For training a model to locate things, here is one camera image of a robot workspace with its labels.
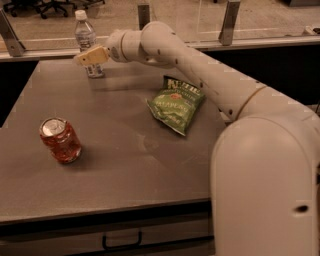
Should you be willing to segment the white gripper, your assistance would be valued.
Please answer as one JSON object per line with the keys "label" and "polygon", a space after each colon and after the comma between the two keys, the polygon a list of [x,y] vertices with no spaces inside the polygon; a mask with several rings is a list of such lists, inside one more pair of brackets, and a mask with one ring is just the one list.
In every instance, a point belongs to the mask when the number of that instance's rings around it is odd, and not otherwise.
{"label": "white gripper", "polygon": [[101,45],[95,45],[75,55],[73,60],[81,66],[105,63],[109,55],[116,62],[142,62],[144,60],[141,31],[115,30],[106,40],[106,47],[108,50]]}

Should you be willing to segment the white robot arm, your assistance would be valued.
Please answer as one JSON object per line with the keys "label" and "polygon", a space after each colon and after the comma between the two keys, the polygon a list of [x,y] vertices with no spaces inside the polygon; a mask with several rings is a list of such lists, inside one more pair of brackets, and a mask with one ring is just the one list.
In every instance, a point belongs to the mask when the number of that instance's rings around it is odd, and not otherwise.
{"label": "white robot arm", "polygon": [[215,256],[319,256],[320,117],[187,46],[162,22],[117,30],[76,55],[82,66],[170,65],[231,120],[211,160]]}

